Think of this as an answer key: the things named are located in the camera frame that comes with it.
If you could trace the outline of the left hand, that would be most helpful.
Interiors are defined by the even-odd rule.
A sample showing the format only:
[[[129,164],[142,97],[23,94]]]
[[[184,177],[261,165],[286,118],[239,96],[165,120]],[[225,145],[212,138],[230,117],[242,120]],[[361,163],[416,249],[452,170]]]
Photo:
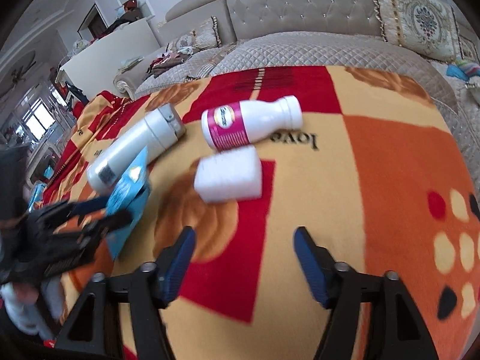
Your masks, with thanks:
[[[1,286],[1,299],[7,321],[27,336],[52,340],[61,329],[66,305],[64,287],[57,276],[39,286],[30,283],[6,283]]]

